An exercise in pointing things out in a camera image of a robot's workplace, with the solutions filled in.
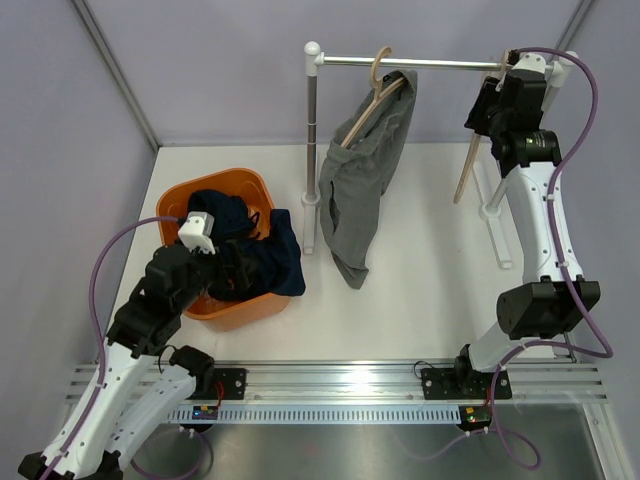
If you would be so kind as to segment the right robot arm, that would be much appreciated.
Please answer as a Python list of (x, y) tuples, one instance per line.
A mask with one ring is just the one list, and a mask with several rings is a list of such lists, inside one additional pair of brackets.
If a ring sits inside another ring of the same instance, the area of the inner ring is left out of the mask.
[(544, 74), (523, 67), (489, 77), (465, 124), (491, 141), (524, 258), (521, 285), (496, 301), (496, 323), (455, 360), (453, 385), (467, 398), (496, 393), (488, 375), (510, 351), (573, 330), (600, 298), (598, 283), (585, 279), (569, 250), (559, 142), (540, 126), (546, 88)]

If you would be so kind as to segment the grey cotton shorts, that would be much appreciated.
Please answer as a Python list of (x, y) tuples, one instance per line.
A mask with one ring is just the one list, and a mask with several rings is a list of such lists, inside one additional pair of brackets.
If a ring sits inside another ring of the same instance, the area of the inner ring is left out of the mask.
[(398, 79), (403, 85), (382, 101), (347, 148), (341, 143), (374, 92), (335, 130), (321, 166), (320, 226), (337, 269), (353, 289), (361, 288), (369, 273), (366, 255), (378, 229), (381, 197), (399, 164), (416, 102), (417, 72), (391, 71), (383, 85)]

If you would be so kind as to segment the navy blue mesh shorts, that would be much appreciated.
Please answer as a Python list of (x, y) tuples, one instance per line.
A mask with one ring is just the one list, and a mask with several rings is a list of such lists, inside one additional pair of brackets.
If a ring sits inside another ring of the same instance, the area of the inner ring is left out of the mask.
[[(250, 214), (247, 204), (239, 196), (229, 196), (213, 189), (199, 190), (190, 195), (187, 208), (189, 212), (202, 211), (214, 216), (211, 239), (216, 255), (220, 244), (236, 240), (243, 244), (245, 251), (258, 258), (265, 285), (264, 294), (298, 297), (305, 293), (301, 250), (287, 209), (272, 209), (269, 212), (269, 233), (264, 236), (257, 230), (258, 222), (262, 219), (261, 213)], [(216, 277), (207, 290), (212, 298), (213, 283), (218, 275), (217, 260)]]

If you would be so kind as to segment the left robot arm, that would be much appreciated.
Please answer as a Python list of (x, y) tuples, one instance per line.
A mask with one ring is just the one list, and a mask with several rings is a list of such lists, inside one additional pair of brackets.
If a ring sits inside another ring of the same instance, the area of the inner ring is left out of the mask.
[(157, 249), (116, 312), (93, 383), (54, 441), (24, 457), (26, 479), (120, 479), (150, 434), (184, 400), (241, 400), (246, 370), (222, 368), (191, 346), (178, 348), (155, 384), (128, 402), (181, 326), (181, 316), (224, 269), (209, 241)]

